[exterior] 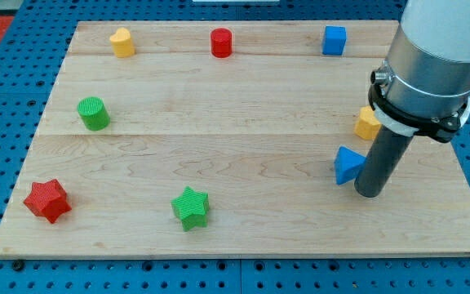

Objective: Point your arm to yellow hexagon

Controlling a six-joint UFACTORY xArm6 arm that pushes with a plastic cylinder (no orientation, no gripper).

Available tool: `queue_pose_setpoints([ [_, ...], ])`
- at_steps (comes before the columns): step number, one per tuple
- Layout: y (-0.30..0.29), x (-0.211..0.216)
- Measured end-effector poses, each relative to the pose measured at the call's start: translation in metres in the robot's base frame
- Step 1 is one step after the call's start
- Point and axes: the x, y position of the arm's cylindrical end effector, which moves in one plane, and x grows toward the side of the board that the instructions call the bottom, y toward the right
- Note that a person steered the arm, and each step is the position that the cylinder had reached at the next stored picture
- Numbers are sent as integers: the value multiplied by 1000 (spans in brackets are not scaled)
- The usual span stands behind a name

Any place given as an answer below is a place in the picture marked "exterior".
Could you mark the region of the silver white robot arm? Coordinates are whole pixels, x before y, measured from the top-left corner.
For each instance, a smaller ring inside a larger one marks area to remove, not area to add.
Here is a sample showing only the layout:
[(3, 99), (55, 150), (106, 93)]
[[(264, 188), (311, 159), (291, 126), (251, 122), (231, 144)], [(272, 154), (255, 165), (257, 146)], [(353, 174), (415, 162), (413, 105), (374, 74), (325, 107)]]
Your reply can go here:
[(451, 141), (470, 114), (470, 0), (407, 1), (370, 81), (370, 106), (384, 127)]

